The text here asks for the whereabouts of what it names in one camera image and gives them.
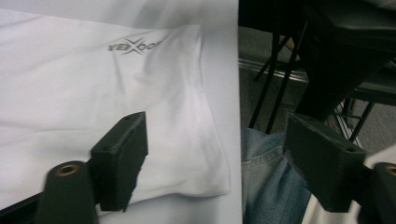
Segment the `white surface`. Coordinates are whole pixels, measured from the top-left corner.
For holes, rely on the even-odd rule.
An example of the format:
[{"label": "white surface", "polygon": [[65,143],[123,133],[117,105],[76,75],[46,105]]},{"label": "white surface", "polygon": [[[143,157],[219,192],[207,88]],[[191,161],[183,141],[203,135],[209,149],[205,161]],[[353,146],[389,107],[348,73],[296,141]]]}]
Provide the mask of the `white surface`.
[{"label": "white surface", "polygon": [[384,9],[396,11],[396,0],[363,0],[376,5],[377,7],[382,7]]},{"label": "white surface", "polygon": [[102,223],[241,223],[240,132],[237,75],[237,2],[218,1],[2,1],[0,7],[134,28],[203,26],[201,66],[204,89],[226,148],[231,193],[193,199],[176,195],[136,203],[126,214],[109,214]]},{"label": "white surface", "polygon": [[201,26],[143,30],[0,9],[0,33],[0,208],[39,192],[55,165],[87,161],[111,126],[140,111],[149,151],[132,203],[228,193],[202,91]]},{"label": "white surface", "polygon": [[[396,145],[372,155],[364,164],[373,169],[374,165],[379,162],[396,163]],[[357,224],[360,209],[361,207],[356,202],[352,202],[349,213],[330,213],[323,209],[315,196],[311,196],[303,224]]]}]

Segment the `denim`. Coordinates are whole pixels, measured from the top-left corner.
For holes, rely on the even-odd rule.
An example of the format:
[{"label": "denim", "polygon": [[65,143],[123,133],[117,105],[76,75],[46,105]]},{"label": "denim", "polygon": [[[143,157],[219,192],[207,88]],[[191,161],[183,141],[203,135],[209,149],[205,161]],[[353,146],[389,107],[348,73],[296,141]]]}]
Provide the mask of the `denim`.
[{"label": "denim", "polygon": [[285,135],[242,130],[244,224],[300,224],[311,193],[282,154]]}]

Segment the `printed logo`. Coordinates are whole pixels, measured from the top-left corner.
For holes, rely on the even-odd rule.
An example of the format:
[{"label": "printed logo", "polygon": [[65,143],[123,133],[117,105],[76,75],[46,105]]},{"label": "printed logo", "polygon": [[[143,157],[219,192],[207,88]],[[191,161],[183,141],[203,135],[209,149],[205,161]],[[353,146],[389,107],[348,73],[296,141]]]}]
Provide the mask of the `printed logo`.
[{"label": "printed logo", "polygon": [[135,52],[143,55],[147,50],[154,49],[155,47],[160,45],[161,42],[163,42],[163,40],[155,43],[146,44],[146,40],[144,37],[134,41],[130,39],[125,39],[125,42],[122,44],[108,45],[108,51],[124,51],[122,54],[129,54]]}]

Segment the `white fabric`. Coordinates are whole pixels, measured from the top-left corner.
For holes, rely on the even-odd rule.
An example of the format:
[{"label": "white fabric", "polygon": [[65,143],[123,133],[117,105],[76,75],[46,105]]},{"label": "white fabric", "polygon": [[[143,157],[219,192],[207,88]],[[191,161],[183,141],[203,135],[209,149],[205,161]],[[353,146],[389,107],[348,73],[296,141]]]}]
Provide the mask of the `white fabric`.
[{"label": "white fabric", "polygon": [[[367,158],[365,165],[373,169],[374,165],[379,162],[396,163],[396,145]],[[305,211],[303,224],[357,224],[359,211],[360,206],[353,202],[349,213],[330,213],[323,209],[315,196],[311,196]]]},{"label": "white fabric", "polygon": [[363,0],[363,1],[374,4],[377,7],[396,11],[396,0]]},{"label": "white fabric", "polygon": [[0,9],[0,34],[0,208],[38,193],[54,165],[86,161],[139,111],[149,155],[133,202],[228,192],[202,90],[199,26],[137,30]]}]

